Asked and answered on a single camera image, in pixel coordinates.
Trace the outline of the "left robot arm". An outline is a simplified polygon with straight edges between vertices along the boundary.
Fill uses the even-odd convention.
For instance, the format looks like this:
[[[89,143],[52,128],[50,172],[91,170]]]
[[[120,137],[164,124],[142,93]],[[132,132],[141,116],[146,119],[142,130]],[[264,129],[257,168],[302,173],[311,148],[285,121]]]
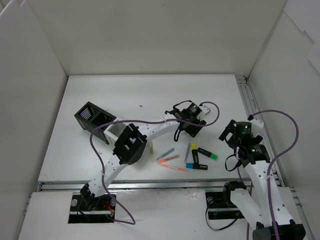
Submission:
[[[205,117],[211,110],[203,103],[190,101],[182,110],[177,105],[154,122],[141,120],[121,120],[113,114],[88,102],[75,114],[83,130],[113,146],[109,160],[103,164],[101,172],[80,190],[82,204],[89,210],[96,209],[100,197],[118,174],[127,166],[135,164],[143,155],[147,144],[167,133],[173,132],[177,140],[181,132],[195,137],[207,124]]]

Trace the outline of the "neon orange pen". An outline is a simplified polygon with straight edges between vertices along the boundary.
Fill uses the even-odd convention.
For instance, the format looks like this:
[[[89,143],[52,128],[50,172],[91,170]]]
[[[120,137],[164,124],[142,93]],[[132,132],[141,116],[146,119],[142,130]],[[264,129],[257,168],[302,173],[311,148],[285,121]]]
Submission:
[[[158,163],[159,166],[167,168],[167,169],[171,169],[171,170],[176,170],[176,171],[180,171],[180,172],[188,172],[188,170],[184,169],[184,168],[180,168],[180,167],[176,167],[176,166],[172,166],[172,165],[167,165],[164,163]]]

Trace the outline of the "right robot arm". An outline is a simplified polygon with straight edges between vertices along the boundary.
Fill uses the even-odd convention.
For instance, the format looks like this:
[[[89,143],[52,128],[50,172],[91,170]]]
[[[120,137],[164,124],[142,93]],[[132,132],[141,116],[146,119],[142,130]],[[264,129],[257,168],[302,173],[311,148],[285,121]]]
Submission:
[[[221,200],[227,206],[235,205],[252,229],[254,240],[302,240],[306,230],[296,223],[287,209],[275,177],[271,159],[259,131],[264,123],[231,120],[219,137],[233,150],[238,162],[250,177],[256,198],[252,198],[244,183],[225,183]]]

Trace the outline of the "orange brown pen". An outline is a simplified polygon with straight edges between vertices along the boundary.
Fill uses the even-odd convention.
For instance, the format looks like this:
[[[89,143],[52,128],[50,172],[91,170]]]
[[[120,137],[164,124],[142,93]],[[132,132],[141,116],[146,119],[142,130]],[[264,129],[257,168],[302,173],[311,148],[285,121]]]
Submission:
[[[174,159],[178,159],[178,158],[180,158],[179,154],[160,159],[158,162],[159,163],[165,163],[165,162],[168,162],[168,161],[171,161],[171,160],[174,160]]]

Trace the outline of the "blue highlighter marker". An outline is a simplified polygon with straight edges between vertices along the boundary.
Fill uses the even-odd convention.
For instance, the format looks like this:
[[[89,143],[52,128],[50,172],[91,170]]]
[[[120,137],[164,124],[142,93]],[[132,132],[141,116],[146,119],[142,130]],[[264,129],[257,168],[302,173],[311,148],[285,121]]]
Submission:
[[[199,163],[186,163],[185,167],[187,169],[194,169],[194,170],[208,170],[208,166],[205,164],[199,164]]]

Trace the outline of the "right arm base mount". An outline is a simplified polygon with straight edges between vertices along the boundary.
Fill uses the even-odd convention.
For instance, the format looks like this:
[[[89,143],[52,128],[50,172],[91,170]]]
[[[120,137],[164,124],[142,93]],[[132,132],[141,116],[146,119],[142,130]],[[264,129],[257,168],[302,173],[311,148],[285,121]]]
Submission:
[[[207,226],[213,231],[223,231],[233,226],[238,220],[244,219],[235,204],[230,200],[230,188],[228,184],[223,187],[222,191],[207,192],[206,196],[206,210],[205,221]],[[210,225],[209,220],[231,220],[225,226],[216,227]]]

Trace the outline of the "green highlighter marker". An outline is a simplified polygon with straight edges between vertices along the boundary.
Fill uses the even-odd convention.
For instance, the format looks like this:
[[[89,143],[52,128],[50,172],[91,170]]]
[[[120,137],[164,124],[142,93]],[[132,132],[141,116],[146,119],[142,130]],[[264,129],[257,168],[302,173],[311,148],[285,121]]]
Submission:
[[[210,151],[208,151],[208,150],[205,150],[205,149],[203,149],[203,148],[201,148],[201,147],[199,147],[199,148],[197,149],[197,151],[198,151],[200,154],[202,154],[202,155],[204,155],[204,156],[206,156],[206,157],[208,157],[208,158],[211,158],[211,159],[213,159],[213,160],[217,160],[217,159],[218,159],[218,156],[217,156],[216,154],[214,154],[214,153],[212,153],[212,152],[210,152]]]

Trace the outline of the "purple pen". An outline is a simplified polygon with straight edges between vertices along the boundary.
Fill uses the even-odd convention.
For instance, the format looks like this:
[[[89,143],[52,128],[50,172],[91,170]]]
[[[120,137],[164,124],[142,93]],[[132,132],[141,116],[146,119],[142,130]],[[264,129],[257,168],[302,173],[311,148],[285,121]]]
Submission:
[[[185,157],[184,157],[184,162],[187,163],[188,161],[188,157],[189,157],[189,154],[190,154],[190,148],[191,148],[191,142],[188,143],[187,145],[187,149],[186,149],[186,152],[185,152]]]

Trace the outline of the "yellow highlighter marker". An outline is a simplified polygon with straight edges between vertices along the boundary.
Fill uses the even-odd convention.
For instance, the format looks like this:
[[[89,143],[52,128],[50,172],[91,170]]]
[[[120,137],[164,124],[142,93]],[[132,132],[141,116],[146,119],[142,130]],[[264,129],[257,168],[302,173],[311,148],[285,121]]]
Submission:
[[[192,143],[190,149],[192,153],[193,163],[199,164],[200,162],[199,162],[199,156],[197,151],[197,145],[195,143]]]

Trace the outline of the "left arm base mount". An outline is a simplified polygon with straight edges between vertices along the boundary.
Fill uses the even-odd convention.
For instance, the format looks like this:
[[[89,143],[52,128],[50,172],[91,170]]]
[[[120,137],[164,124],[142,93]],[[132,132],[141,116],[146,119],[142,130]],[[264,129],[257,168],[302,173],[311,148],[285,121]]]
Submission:
[[[115,201],[108,195],[96,197],[86,183],[70,201],[68,224],[104,224],[115,220]]]

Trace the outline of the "blue pen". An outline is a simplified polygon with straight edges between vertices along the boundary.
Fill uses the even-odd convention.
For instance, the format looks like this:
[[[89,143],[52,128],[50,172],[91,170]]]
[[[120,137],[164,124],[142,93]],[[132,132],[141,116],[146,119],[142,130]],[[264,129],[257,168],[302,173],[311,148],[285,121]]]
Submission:
[[[168,151],[166,151],[165,153],[163,153],[162,155],[160,155],[156,160],[161,160],[163,159],[164,157],[168,156],[169,154],[171,154],[175,149],[174,148],[171,148],[169,149]]]

